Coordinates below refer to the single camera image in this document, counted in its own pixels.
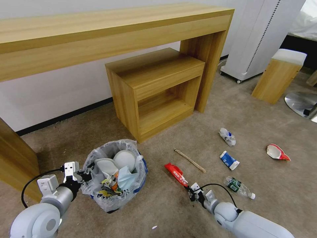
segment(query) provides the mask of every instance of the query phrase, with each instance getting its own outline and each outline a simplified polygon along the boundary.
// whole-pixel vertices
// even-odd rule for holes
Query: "beige carpet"
[[[302,70],[287,92],[316,93],[316,88],[305,84],[309,73]],[[233,194],[239,208],[286,227],[295,237],[315,237],[317,124],[291,111],[283,98],[276,105],[252,98],[258,79],[238,85],[217,74],[204,114],[194,112],[138,145],[149,173],[137,196],[123,209],[107,214],[88,196],[79,194],[59,237],[233,237],[200,204],[190,202],[183,187],[163,167],[168,162],[178,165],[190,183],[222,183],[227,175],[238,178],[257,196],[252,201]],[[236,136],[235,147],[219,137],[221,127]],[[73,160],[82,166],[92,149],[123,138],[132,136],[116,118],[113,103],[23,136],[38,153],[43,172]],[[292,161],[268,157],[265,149],[269,143],[278,144]],[[207,173],[176,154],[174,148]],[[224,150],[240,161],[235,171],[229,171],[219,159]],[[4,183],[0,189],[0,237],[8,237],[10,225],[23,206],[19,192]],[[221,188],[212,189],[218,199],[230,201]]]

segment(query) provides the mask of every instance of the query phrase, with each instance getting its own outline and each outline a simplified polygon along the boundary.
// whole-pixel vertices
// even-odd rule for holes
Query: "white wall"
[[[0,0],[0,19],[158,5],[188,0]],[[192,0],[235,8],[222,55],[234,41],[247,0]],[[172,47],[179,42],[0,83],[0,117],[15,131],[111,97],[104,63]]]

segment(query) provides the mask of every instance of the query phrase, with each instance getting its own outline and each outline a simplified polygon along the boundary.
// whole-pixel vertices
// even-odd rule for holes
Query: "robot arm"
[[[206,195],[197,183],[189,189],[193,197],[211,214],[219,225],[232,232],[237,238],[294,238],[284,227],[253,212],[242,211],[229,202],[219,202],[210,190]]]
[[[11,238],[56,237],[62,217],[76,198],[81,183],[91,176],[79,172],[78,162],[64,164],[65,178],[58,184],[56,175],[45,175],[37,180],[43,197],[39,204],[23,210],[13,221]]]

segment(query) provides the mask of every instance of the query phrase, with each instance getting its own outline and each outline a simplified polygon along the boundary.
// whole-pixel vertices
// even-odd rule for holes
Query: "white bowl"
[[[98,166],[98,168],[107,179],[109,179],[109,177],[119,171],[112,159],[96,159],[95,164]]]
[[[128,166],[130,172],[132,172],[135,166],[135,159],[136,157],[131,151],[121,150],[115,155],[113,161],[118,169]]]

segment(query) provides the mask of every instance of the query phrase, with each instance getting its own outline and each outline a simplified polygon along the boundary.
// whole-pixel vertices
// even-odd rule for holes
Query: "black baseboard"
[[[82,107],[80,109],[77,109],[75,111],[72,111],[72,112],[69,112],[69,113],[66,113],[64,115],[61,115],[61,116],[58,116],[58,117],[55,117],[55,118],[52,118],[50,120],[47,120],[45,122],[41,122],[39,124],[36,124],[34,126],[30,126],[28,128],[25,128],[25,129],[22,129],[20,131],[17,131],[16,133],[19,135],[19,136],[22,136],[22,135],[25,135],[25,134],[28,134],[30,132],[33,132],[33,131],[37,131],[39,129],[42,129],[44,127],[47,127],[47,126],[50,126],[50,125],[53,125],[57,122],[60,122],[62,120],[65,120],[65,119],[68,119],[68,118],[71,118],[73,116],[77,116],[83,112],[87,112],[87,111],[90,111],[92,109],[95,109],[97,107],[100,107],[102,105],[105,105],[107,103],[110,103],[110,102],[113,102],[113,98],[110,97],[108,99],[105,99],[105,100],[102,100],[102,101],[99,101],[99,102],[96,102],[96,103],[93,103],[91,105],[88,105],[88,106],[85,106],[85,107]]]
[[[229,56],[229,55],[225,55],[225,56],[220,57],[219,61],[225,60],[226,58],[228,58],[228,56]]]

